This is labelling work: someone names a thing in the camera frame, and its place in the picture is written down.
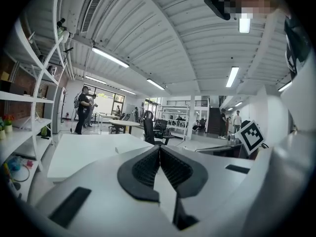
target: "pillar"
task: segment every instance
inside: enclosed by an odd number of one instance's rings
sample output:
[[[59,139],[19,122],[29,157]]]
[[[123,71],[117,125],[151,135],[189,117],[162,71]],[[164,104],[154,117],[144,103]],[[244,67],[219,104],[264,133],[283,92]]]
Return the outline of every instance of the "pillar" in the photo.
[[[187,140],[191,140],[193,122],[195,121],[195,118],[196,118],[196,115],[195,115],[195,95],[192,94],[191,101],[190,101],[190,118],[189,118],[189,124],[188,124]]]

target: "ceiling light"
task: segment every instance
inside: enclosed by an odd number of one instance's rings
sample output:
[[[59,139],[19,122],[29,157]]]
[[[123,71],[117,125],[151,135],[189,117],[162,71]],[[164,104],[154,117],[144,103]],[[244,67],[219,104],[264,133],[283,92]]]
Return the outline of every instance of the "ceiling light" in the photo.
[[[102,84],[107,84],[105,81],[101,81],[101,80],[93,78],[93,77],[85,76],[85,78],[93,80],[93,81],[97,81],[97,82],[102,83]]]
[[[238,70],[239,70],[239,67],[232,67],[231,75],[228,78],[226,87],[232,87],[233,82],[237,76]]]
[[[238,20],[238,30],[242,34],[250,32],[250,18],[240,18]]]
[[[153,80],[147,79],[147,81],[150,82],[151,84],[153,84],[154,86],[156,86],[157,88],[164,90],[163,87],[161,87],[159,84],[155,83]]]
[[[131,93],[131,94],[133,94],[133,95],[136,95],[136,93],[134,93],[134,92],[131,92],[131,91],[128,91],[128,90],[126,90],[126,89],[120,89],[120,90],[122,90],[122,91],[126,91],[126,92],[128,92],[128,93]]]
[[[282,86],[280,89],[278,89],[279,92],[284,91],[286,88],[289,88],[292,85],[292,81],[289,81],[286,85]]]
[[[105,57],[105,58],[107,58],[107,59],[109,59],[111,61],[114,61],[115,63],[121,65],[122,67],[125,67],[125,68],[129,67],[129,65],[127,63],[125,63],[125,62],[123,62],[123,61],[121,61],[121,60],[119,60],[119,59],[107,54],[106,52],[104,52],[104,51],[102,51],[102,50],[100,50],[100,49],[98,49],[98,48],[96,48],[94,46],[92,47],[92,52],[100,54],[101,56],[103,56],[103,57]]]

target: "white desk surface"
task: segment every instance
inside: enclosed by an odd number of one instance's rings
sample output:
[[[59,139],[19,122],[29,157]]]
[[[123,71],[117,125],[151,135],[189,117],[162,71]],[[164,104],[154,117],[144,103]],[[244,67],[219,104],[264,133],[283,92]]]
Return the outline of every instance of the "white desk surface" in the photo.
[[[130,134],[64,134],[51,160],[47,177],[61,182],[96,160],[152,146]]]
[[[114,116],[114,115],[105,115],[105,114],[99,114],[99,115],[102,116],[103,118],[119,119],[118,116]]]
[[[124,121],[124,120],[109,120],[109,122],[112,124],[118,124],[118,125],[140,126],[140,123]]]

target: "staircase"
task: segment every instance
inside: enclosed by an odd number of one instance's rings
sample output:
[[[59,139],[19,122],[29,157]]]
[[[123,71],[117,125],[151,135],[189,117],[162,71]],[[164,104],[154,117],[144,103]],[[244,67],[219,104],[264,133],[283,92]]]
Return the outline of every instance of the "staircase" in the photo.
[[[207,133],[219,134],[219,122],[221,112],[219,108],[209,108],[209,117],[207,125]]]

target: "white shelving unit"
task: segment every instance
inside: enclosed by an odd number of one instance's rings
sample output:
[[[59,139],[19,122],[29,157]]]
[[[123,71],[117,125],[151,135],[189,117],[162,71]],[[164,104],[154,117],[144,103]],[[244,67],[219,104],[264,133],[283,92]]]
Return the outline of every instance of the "white shelving unit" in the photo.
[[[166,116],[173,115],[173,119],[169,119]],[[185,121],[176,120],[176,116],[180,115]],[[190,106],[171,106],[171,105],[159,105],[158,106],[158,118],[168,121],[167,127],[173,128],[171,134],[183,138],[185,140],[188,132],[187,124],[190,117]]]
[[[29,102],[31,104],[31,115],[12,122],[13,132],[6,135],[6,139],[0,140],[0,164],[2,165],[11,155],[20,155],[33,159],[33,167],[30,169],[30,176],[20,183],[21,199],[27,201],[32,179],[37,167],[43,170],[41,157],[50,143],[53,143],[52,132],[49,139],[42,139],[37,134],[47,126],[52,131],[52,117],[39,118],[36,113],[36,103],[51,104],[54,109],[57,87],[53,99],[38,98],[38,91],[41,81],[48,81],[58,86],[65,69],[64,57],[60,50],[61,39],[57,36],[57,3],[58,0],[32,0],[26,8],[24,16],[26,22],[22,24],[20,19],[13,26],[12,33],[8,36],[7,44],[4,48],[5,53],[15,62],[19,68],[30,74],[36,79],[33,96],[22,96],[0,91],[0,100]],[[31,33],[35,32],[33,43],[30,43],[25,36],[25,28]],[[42,63],[38,56],[43,55],[45,60]],[[60,68],[59,79],[51,75],[47,67],[54,64]],[[16,171],[12,174],[13,178],[22,175]]]

